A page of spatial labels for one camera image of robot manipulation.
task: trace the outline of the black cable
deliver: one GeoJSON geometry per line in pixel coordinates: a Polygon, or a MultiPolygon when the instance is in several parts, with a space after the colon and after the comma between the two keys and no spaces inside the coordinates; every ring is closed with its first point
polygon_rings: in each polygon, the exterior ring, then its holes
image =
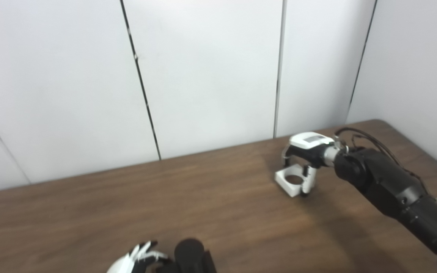
{"type": "Polygon", "coordinates": [[[388,147],[386,147],[382,142],[378,141],[378,139],[374,138],[373,136],[369,135],[368,133],[366,133],[362,130],[350,128],[350,127],[344,127],[344,128],[337,130],[335,132],[335,136],[338,137],[338,136],[340,136],[341,133],[343,133],[345,131],[352,131],[352,132],[356,132],[356,133],[363,135],[367,140],[372,142],[372,144],[374,144],[375,147],[377,147],[380,152],[388,155],[397,165],[402,167],[402,165],[399,162],[399,160],[397,159],[397,157],[395,157],[395,155],[388,149],[388,147]]]}
{"type": "Polygon", "coordinates": [[[346,132],[346,131],[352,131],[352,132],[356,132],[356,133],[360,134],[360,135],[357,135],[357,134],[352,135],[352,144],[354,145],[355,148],[357,147],[357,145],[355,144],[355,138],[364,138],[366,140],[369,140],[379,150],[379,152],[381,152],[382,154],[384,154],[387,157],[390,157],[392,159],[392,161],[394,161],[401,169],[403,169],[406,173],[408,173],[409,175],[416,178],[421,183],[421,186],[423,187],[423,189],[426,192],[428,192],[426,185],[424,184],[424,181],[420,178],[420,176],[418,176],[416,173],[413,173],[410,170],[404,168],[402,166],[402,164],[399,162],[399,160],[397,159],[397,157],[395,157],[395,155],[388,149],[388,147],[386,147],[378,139],[374,138],[372,135],[369,135],[368,133],[366,133],[362,130],[351,128],[351,127],[344,127],[344,128],[337,130],[335,132],[335,136],[338,137],[338,136],[340,136],[341,133],[346,132]]]}

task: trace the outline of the white plastic holder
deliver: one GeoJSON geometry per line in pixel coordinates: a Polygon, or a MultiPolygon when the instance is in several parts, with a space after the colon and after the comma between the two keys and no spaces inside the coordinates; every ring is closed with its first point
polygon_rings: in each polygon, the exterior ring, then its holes
{"type": "Polygon", "coordinates": [[[299,195],[301,192],[308,194],[310,190],[314,187],[314,177],[316,175],[317,169],[312,168],[311,166],[307,167],[306,176],[303,175],[303,167],[298,164],[294,164],[280,171],[276,171],[276,175],[274,175],[274,179],[276,182],[283,188],[283,190],[291,197],[295,197],[299,195]],[[286,180],[286,176],[298,176],[303,182],[299,185],[292,184],[286,180]]]}

